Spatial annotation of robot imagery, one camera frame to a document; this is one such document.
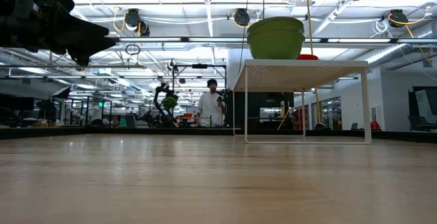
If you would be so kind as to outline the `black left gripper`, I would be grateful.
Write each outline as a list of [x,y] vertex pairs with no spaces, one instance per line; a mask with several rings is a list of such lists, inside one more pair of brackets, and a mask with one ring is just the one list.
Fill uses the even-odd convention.
[[0,46],[68,51],[88,66],[90,54],[115,46],[115,40],[107,28],[71,16],[73,8],[73,0],[0,0]]

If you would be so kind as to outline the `grey overhead metal bar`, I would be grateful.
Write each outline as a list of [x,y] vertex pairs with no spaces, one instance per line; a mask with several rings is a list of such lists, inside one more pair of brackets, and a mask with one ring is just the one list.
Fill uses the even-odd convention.
[[94,66],[56,66],[56,65],[41,65],[41,66],[25,66],[25,65],[0,65],[0,69],[6,69],[6,68],[37,68],[37,69],[43,69],[43,68],[65,68],[65,69],[71,69],[71,68],[127,68],[127,69],[133,69],[133,68],[140,68],[140,69],[146,69],[147,66],[143,65],[94,65]]

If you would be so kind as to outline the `black studio softbox lamp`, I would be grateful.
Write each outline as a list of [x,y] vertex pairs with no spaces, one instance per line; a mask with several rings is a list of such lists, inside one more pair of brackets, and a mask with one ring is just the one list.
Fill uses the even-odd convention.
[[62,87],[61,89],[58,89],[55,93],[51,95],[52,98],[60,98],[60,99],[66,99],[69,97],[71,91],[71,87]]

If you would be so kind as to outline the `black monitor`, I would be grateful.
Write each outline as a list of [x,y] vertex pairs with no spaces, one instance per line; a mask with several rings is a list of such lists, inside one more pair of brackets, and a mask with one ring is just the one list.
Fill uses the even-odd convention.
[[33,97],[18,97],[0,94],[0,107],[5,107],[13,111],[32,111],[35,105]]

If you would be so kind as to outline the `white perforated metal shelf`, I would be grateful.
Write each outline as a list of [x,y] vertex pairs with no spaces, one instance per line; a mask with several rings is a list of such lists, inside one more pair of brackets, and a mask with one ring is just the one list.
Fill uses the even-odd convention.
[[289,144],[317,145],[306,139],[305,92],[312,88],[335,81],[350,74],[360,74],[362,110],[364,121],[363,145],[372,142],[370,125],[367,61],[334,60],[291,60],[291,59],[247,59],[238,74],[232,92],[244,93],[244,142],[256,144],[249,135],[249,93],[252,92],[298,92],[301,97],[302,134],[300,141]]

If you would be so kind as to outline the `grey board on black stand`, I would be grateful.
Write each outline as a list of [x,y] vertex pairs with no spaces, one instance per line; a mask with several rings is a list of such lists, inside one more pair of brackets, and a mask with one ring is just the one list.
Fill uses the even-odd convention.
[[437,87],[415,86],[408,92],[409,115],[437,119]]

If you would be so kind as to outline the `person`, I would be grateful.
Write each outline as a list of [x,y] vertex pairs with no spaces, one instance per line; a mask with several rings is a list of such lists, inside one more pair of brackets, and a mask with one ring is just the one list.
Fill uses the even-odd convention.
[[207,81],[208,91],[203,93],[197,105],[197,123],[200,127],[215,128],[223,125],[225,106],[217,92],[215,79]]

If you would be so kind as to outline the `black office chair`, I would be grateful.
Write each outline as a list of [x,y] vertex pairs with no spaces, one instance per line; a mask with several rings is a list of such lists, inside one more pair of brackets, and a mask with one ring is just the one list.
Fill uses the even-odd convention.
[[437,124],[432,124],[426,121],[422,116],[409,115],[408,120],[410,122],[411,131],[421,132],[436,132]]

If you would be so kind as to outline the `black background gantry frame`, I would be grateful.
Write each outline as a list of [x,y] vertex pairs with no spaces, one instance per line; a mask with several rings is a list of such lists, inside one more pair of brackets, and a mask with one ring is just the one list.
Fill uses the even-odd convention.
[[[176,69],[178,69],[178,74],[180,75],[183,71],[184,71],[184,69],[186,68],[186,67],[188,67],[188,65],[173,65],[173,68],[172,68],[172,90],[174,91],[174,82],[175,82],[175,77],[177,77],[176,75],[175,75],[175,70]],[[192,69],[208,69],[209,67],[212,67],[216,72],[218,72],[219,73],[219,75],[222,77],[222,79],[224,80],[224,88],[226,88],[226,86],[227,86],[227,78],[226,78],[226,74],[227,74],[227,71],[226,71],[226,67],[225,66],[219,66],[219,67],[223,67],[224,69],[225,69],[225,75],[223,75],[223,74],[221,74],[217,69],[216,69],[216,66],[215,65],[208,65],[208,64],[192,64],[191,66],[190,66]],[[220,90],[218,90],[218,88],[219,88],[219,84],[218,84],[218,80],[216,80],[216,82],[217,82],[217,92],[218,92],[218,94],[219,94],[219,91]],[[197,126],[198,126],[198,123],[197,123],[197,117],[196,117],[196,112],[195,112],[195,121],[196,121],[196,124],[197,124]]]

